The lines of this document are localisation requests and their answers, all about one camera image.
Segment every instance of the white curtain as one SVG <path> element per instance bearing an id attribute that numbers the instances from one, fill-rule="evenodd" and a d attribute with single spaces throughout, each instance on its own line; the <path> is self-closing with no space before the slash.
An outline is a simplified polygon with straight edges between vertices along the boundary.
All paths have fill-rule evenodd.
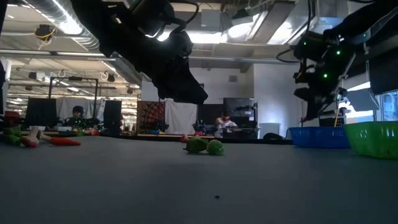
<path id="1" fill-rule="evenodd" d="M 84 118 L 90 119 L 93 117 L 94 100 L 78 99 L 78 98 L 58 98 L 57 99 L 57 116 L 61 120 L 71 118 L 73 116 L 73 107 L 82 106 L 84 109 Z M 103 109 L 105 100 L 97 100 L 96 117 L 103 120 Z"/>
<path id="2" fill-rule="evenodd" d="M 165 101 L 166 134 L 194 134 L 192 124 L 197 119 L 197 106 L 190 103 Z"/>

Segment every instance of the red object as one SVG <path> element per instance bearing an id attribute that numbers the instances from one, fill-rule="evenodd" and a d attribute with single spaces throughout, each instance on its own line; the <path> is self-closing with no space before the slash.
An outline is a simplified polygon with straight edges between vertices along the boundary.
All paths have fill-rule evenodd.
<path id="1" fill-rule="evenodd" d="M 183 135 L 181 136 L 180 142 L 182 142 L 182 143 L 187 143 L 188 140 L 189 140 L 188 136 L 186 136 L 186 135 L 183 134 Z"/>
<path id="2" fill-rule="evenodd" d="M 37 147 L 39 145 L 37 142 L 33 142 L 26 137 L 21 137 L 21 143 L 26 147 Z"/>
<path id="3" fill-rule="evenodd" d="M 50 144 L 55 146 L 79 146 L 81 145 L 78 141 L 73 141 L 67 138 L 52 137 L 49 141 Z"/>

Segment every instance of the computer monitor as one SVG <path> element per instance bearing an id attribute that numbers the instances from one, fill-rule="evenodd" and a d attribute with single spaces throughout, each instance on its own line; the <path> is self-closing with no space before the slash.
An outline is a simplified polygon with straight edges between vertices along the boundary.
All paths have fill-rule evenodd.
<path id="1" fill-rule="evenodd" d="M 104 127 L 112 133 L 119 133 L 122 113 L 122 101 L 107 100 L 104 109 Z"/>
<path id="2" fill-rule="evenodd" d="M 254 99 L 224 98 L 223 112 L 225 116 L 254 118 Z"/>
<path id="3" fill-rule="evenodd" d="M 25 117 L 28 126 L 47 126 L 56 122 L 56 99 L 29 98 Z"/>

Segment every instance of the man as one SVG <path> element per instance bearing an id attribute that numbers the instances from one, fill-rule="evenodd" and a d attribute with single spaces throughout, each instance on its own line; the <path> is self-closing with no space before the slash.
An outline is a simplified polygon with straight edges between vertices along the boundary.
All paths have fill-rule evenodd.
<path id="1" fill-rule="evenodd" d="M 67 118 L 64 122 L 64 126 L 76 126 L 76 121 L 83 119 L 84 109 L 82 106 L 75 106 L 72 109 L 72 117 Z"/>
<path id="2" fill-rule="evenodd" d="M 222 116 L 220 118 L 217 118 L 216 125 L 217 125 L 217 131 L 214 134 L 216 138 L 222 138 L 223 128 L 238 127 L 238 125 L 235 122 L 230 120 L 229 116 Z M 227 129 L 226 131 L 228 133 L 232 133 L 232 130 L 230 129 Z"/>

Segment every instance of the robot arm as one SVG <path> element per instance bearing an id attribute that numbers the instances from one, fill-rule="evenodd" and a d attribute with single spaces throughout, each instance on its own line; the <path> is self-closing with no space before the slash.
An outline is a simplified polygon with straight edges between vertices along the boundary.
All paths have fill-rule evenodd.
<path id="1" fill-rule="evenodd" d="M 295 96 L 308 102 L 305 121 L 318 117 L 337 94 L 346 95 L 341 81 L 358 53 L 364 52 L 364 44 L 377 36 L 390 19 L 398 14 L 398 1 L 375 1 L 349 15 L 338 26 L 325 30 L 323 35 L 306 33 L 294 48 L 294 55 L 301 61 L 310 59 L 316 65 L 302 67 L 294 78 L 296 83 L 307 83 Z"/>
<path id="2" fill-rule="evenodd" d="M 138 0 L 130 8 L 122 2 L 71 0 L 79 20 L 99 40 L 107 57 L 119 53 L 152 79 L 161 99 L 203 104 L 208 95 L 189 71 L 193 43 L 183 29 L 198 13 L 191 0 Z M 197 7 L 191 19 L 174 16 L 170 2 Z M 166 25 L 177 24 L 169 38 L 156 39 Z"/>

